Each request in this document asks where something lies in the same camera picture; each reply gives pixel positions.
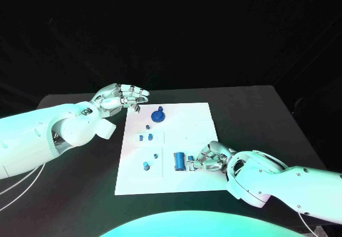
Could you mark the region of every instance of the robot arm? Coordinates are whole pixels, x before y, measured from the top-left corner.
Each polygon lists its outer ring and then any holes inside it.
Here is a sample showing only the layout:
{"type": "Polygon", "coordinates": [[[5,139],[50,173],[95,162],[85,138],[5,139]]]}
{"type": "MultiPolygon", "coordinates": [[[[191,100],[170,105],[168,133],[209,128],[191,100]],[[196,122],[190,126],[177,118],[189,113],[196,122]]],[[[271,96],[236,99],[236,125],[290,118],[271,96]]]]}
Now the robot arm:
{"type": "Polygon", "coordinates": [[[193,167],[226,173],[226,190],[249,205],[262,207],[275,196],[295,212],[342,224],[342,174],[287,167],[268,154],[232,152],[216,141],[203,148],[193,167]]]}
{"type": "Polygon", "coordinates": [[[111,84],[89,102],[63,104],[0,119],[0,179],[17,175],[54,159],[95,134],[108,139],[115,125],[105,118],[121,108],[139,112],[148,92],[111,84]]]}

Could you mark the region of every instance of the white paper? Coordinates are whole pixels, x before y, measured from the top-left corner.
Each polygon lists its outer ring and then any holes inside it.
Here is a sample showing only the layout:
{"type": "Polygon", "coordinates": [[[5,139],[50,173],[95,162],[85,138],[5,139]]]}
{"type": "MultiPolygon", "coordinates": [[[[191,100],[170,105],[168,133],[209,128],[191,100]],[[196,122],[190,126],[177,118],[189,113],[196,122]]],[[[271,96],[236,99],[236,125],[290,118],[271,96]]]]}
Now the white paper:
{"type": "Polygon", "coordinates": [[[225,190],[225,174],[202,169],[174,171],[176,152],[196,159],[202,148],[216,141],[207,103],[139,105],[137,115],[126,110],[115,195],[225,190]],[[151,121],[151,113],[163,107],[165,119],[151,121]]]}

